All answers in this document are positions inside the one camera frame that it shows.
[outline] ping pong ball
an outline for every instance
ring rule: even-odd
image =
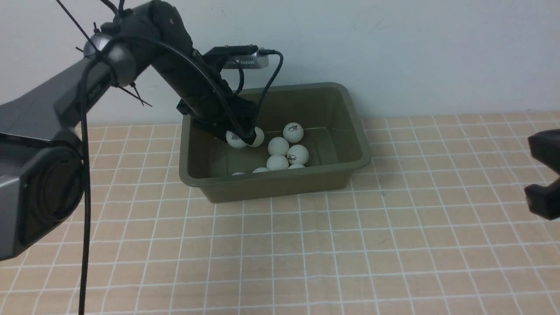
[[[264,132],[262,129],[260,129],[259,127],[255,127],[255,133],[256,133],[256,138],[255,141],[253,142],[252,147],[258,147],[261,144],[263,144],[264,142]]]
[[[234,134],[231,131],[226,132],[226,141],[231,147],[236,149],[240,149],[247,145],[238,135]]]
[[[303,164],[293,164],[293,165],[290,165],[290,167],[288,169],[302,169],[304,167],[305,167],[305,165],[303,165]]]
[[[298,143],[304,137],[304,129],[298,123],[289,123],[284,127],[282,135],[289,143]]]
[[[276,137],[268,143],[268,153],[270,155],[286,155],[290,145],[282,137]]]
[[[309,151],[302,145],[294,145],[288,150],[290,164],[305,165],[309,160]]]
[[[253,171],[253,173],[262,173],[262,172],[269,172],[270,170],[267,168],[257,168]]]
[[[273,155],[267,161],[267,168],[269,170],[288,169],[289,165],[288,160],[283,155]]]

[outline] black robot arm segment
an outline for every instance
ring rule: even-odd
[[[202,56],[178,11],[160,0],[119,10],[91,40],[82,60],[0,105],[0,261],[18,256],[78,206],[85,172],[74,128],[81,105],[90,110],[109,87],[130,85],[149,66],[180,96],[179,112],[198,128],[221,140],[226,131],[247,143],[255,139],[258,105],[238,97],[220,71],[231,68],[232,55],[252,54],[263,65],[257,47]]]

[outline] grid pattern tablecloth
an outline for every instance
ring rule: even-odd
[[[527,136],[560,113],[364,120],[374,158],[340,191],[209,203],[178,177],[180,125],[94,127],[87,311],[559,314],[557,176]],[[77,312],[80,209],[0,262],[0,314]]]

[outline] wire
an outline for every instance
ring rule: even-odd
[[[103,4],[105,4],[106,6],[108,6],[108,8],[111,9],[111,11],[115,14],[115,16],[119,16],[119,11],[116,9],[115,5],[110,0],[100,0],[100,1],[103,2]]]
[[[80,122],[82,127],[82,159],[83,159],[83,187],[84,187],[84,220],[83,220],[83,251],[82,251],[82,275],[80,279],[80,298],[78,302],[78,314],[85,314],[87,268],[90,260],[90,233],[91,233],[91,179],[90,179],[90,148],[87,134],[87,75],[98,62],[94,58],[87,64],[82,72],[82,78],[78,85],[80,96]]]
[[[119,16],[122,16],[124,12],[124,0],[119,1]]]
[[[139,100],[139,101],[142,103],[142,106],[144,106],[144,103],[145,103],[146,105],[148,105],[148,106],[150,106],[150,107],[153,107],[150,103],[148,103],[148,102],[146,102],[145,100],[143,100],[142,98],[139,98],[138,96],[134,95],[132,92],[130,92],[129,90],[123,88],[122,86],[119,85],[119,86],[117,86],[117,88],[118,88],[119,90],[122,90],[122,91],[126,92],[128,95],[132,96],[133,98]]]
[[[234,92],[234,95],[238,95],[241,90],[243,90],[243,84],[245,83],[245,74],[243,73],[243,67],[241,66],[241,63],[239,63],[237,59],[231,57],[229,59],[235,63],[235,65],[237,66],[237,70],[239,70],[239,84],[237,86],[237,90]]]
[[[66,13],[66,15],[68,15],[68,17],[70,18],[70,20],[72,20],[72,22],[74,22],[74,24],[78,27],[78,29],[80,30],[80,32],[82,32],[82,34],[85,36],[85,38],[87,39],[87,41],[90,43],[90,45],[94,48],[95,52],[98,53],[99,50],[97,49],[97,46],[95,46],[94,42],[91,41],[91,38],[89,36],[87,36],[86,32],[83,30],[83,28],[80,26],[80,24],[78,23],[78,21],[76,21],[76,19],[70,14],[70,12],[66,9],[66,7],[62,4],[62,2],[60,2],[60,0],[56,0],[58,2],[58,4],[60,5],[60,7],[62,8],[62,10],[64,10],[64,12]]]
[[[214,90],[214,94],[216,95],[216,97],[218,98],[218,100],[220,101],[220,104],[223,107],[224,112],[226,112],[226,115],[228,116],[228,118],[231,121],[231,124],[234,126],[235,129],[235,133],[240,136],[240,137],[245,137],[248,138],[250,137],[249,133],[246,133],[243,131],[243,128],[241,127],[240,123],[237,121],[237,118],[235,117],[234,113],[231,111],[231,108],[229,107],[229,105],[227,105],[227,100],[224,97],[224,95],[220,92],[221,89],[218,87],[218,85],[216,84],[216,82],[210,78],[210,76],[208,75],[208,73],[206,72],[206,70],[204,70],[195,60],[193,60],[190,56],[188,56],[187,54],[183,53],[182,51],[178,50],[177,48],[173,47],[172,45],[169,45],[167,43],[164,43],[162,41],[159,40],[155,40],[155,39],[151,39],[151,38],[145,38],[142,36],[134,36],[134,35],[120,35],[121,38],[130,38],[130,39],[139,39],[139,40],[144,40],[147,41],[149,43],[152,44],[156,44],[160,47],[163,47],[171,52],[173,52],[174,54],[180,56],[182,59],[186,60],[191,66],[193,66],[198,73],[200,73],[200,75],[202,75],[204,77],[204,79],[212,86],[212,89]]]
[[[267,95],[268,89],[270,89],[270,86],[272,85],[272,82],[274,81],[274,79],[276,78],[278,73],[280,72],[280,68],[282,68],[282,64],[284,64],[284,55],[282,55],[282,53],[277,51],[277,50],[262,49],[260,51],[260,53],[263,54],[263,55],[278,55],[280,57],[280,61],[278,62],[278,65],[276,66],[276,70],[274,70],[274,72],[272,73],[272,76],[268,80],[267,85],[264,86],[263,91],[260,93],[259,101],[256,104],[257,105],[257,115],[260,111],[260,106],[263,104],[264,97]]]

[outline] bin rim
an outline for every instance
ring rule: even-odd
[[[195,178],[189,175],[188,170],[184,168],[187,167],[186,163],[181,163],[183,161],[183,152],[188,154],[189,152],[189,137],[190,137],[190,126],[192,124],[192,117],[189,115],[183,116],[183,125],[182,125],[182,135],[181,135],[181,145],[179,151],[179,177],[181,181],[191,187],[204,187],[213,185],[216,183],[230,183],[230,182],[247,182],[251,180],[260,180],[263,176],[266,176],[267,179],[282,179],[285,177],[294,177],[297,176],[305,176],[315,173],[321,174],[328,174],[328,173],[337,173],[337,172],[348,172],[348,171],[355,171],[357,169],[361,169],[365,167],[368,163],[371,162],[371,151],[369,144],[367,142],[367,138],[365,135],[365,131],[363,129],[362,119],[358,116],[352,98],[350,97],[350,93],[348,89],[342,84],[336,82],[322,82],[322,83],[310,83],[310,84],[297,84],[297,85],[282,85],[282,86],[273,86],[269,89],[269,91],[285,91],[285,90],[299,90],[299,89],[309,89],[309,88],[320,88],[320,87],[334,87],[336,88],[344,99],[344,106],[348,111],[350,116],[350,120],[352,121],[352,126],[354,128],[354,132],[358,139],[358,143],[360,145],[360,149],[362,151],[362,156],[355,161],[345,162],[345,163],[336,163],[336,164],[329,164],[329,165],[319,165],[313,166],[312,168],[302,168],[302,169],[291,169],[291,170],[277,170],[265,173],[250,173],[250,174],[243,174],[243,175],[236,175],[236,176],[222,176],[222,177],[210,177],[210,178]],[[243,90],[240,95],[245,93],[255,93],[262,91],[262,88],[254,88],[254,89],[246,89]]]

